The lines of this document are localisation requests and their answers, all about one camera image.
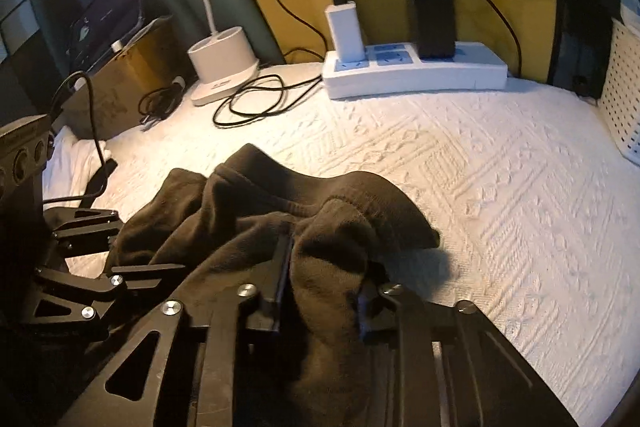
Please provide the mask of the dark brown printed t-shirt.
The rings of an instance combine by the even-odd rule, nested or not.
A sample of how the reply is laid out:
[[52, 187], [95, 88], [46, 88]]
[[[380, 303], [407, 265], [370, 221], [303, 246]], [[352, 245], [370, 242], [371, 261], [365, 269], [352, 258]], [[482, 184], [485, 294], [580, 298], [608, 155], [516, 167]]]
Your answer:
[[380, 176], [304, 176], [248, 144], [209, 176], [172, 170], [106, 266], [186, 270], [172, 297], [207, 336], [183, 335], [172, 368], [195, 363], [196, 421], [362, 426], [373, 397], [367, 301], [387, 260], [438, 244]]

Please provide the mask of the brown cardboard box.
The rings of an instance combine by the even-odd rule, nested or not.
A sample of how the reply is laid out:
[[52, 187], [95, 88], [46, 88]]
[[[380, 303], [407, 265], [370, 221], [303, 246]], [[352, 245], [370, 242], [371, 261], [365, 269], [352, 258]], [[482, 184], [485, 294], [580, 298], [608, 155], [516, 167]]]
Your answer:
[[169, 16], [159, 17], [144, 28], [136, 42], [91, 75], [93, 100], [81, 87], [62, 105], [62, 123], [79, 139], [89, 139], [89, 114], [94, 114], [96, 135], [109, 140], [140, 124], [140, 101], [149, 92], [171, 85], [180, 76], [190, 81], [194, 70], [186, 50], [176, 37]]

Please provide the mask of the black tablet on stand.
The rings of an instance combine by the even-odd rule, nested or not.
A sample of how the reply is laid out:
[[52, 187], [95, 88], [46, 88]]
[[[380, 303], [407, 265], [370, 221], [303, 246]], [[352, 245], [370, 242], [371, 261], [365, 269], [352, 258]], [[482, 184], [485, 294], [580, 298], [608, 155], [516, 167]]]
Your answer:
[[70, 71], [100, 69], [115, 54], [112, 44], [130, 39], [143, 22], [143, 0], [92, 0], [70, 26]]

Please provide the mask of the white desk lamp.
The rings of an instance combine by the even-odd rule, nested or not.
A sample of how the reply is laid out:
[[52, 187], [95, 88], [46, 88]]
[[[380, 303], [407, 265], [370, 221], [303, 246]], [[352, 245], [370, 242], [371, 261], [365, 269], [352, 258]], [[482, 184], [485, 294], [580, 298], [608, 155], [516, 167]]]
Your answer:
[[219, 31], [216, 27], [210, 0], [202, 0], [209, 36], [194, 43], [188, 55], [198, 74], [192, 91], [194, 106], [220, 101], [256, 77], [259, 61], [244, 29], [233, 26]]

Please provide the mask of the white power strip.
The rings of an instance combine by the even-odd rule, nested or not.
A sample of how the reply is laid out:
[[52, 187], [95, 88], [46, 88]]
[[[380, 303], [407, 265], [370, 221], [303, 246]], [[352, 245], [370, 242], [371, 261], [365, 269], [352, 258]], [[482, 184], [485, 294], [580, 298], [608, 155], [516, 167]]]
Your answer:
[[458, 42], [451, 58], [423, 60], [410, 42], [364, 48], [364, 59], [344, 63], [331, 51], [322, 67], [332, 100], [431, 91], [502, 90], [508, 66], [483, 43]]

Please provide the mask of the white perforated basket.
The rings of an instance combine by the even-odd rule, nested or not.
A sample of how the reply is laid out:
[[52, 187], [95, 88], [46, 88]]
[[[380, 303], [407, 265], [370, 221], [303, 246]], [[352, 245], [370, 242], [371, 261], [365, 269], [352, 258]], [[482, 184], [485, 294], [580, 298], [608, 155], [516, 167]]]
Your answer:
[[618, 150], [634, 165], [639, 165], [639, 60], [639, 0], [620, 0], [598, 107]]

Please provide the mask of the white charger adapter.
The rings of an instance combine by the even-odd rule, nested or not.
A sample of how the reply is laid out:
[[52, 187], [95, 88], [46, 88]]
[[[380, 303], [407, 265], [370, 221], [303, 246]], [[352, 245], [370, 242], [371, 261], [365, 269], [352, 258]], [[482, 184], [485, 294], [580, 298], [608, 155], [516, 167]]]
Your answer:
[[331, 4], [326, 10], [331, 37], [338, 59], [343, 63], [361, 62], [366, 58], [357, 5], [353, 1]]

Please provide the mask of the black charger adapter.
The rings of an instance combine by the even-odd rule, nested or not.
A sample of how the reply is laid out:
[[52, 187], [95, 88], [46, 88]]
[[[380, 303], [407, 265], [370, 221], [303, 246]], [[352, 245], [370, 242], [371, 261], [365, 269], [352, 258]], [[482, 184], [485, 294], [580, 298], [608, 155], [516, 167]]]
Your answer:
[[407, 12], [411, 41], [421, 60], [454, 57], [454, 0], [407, 0]]

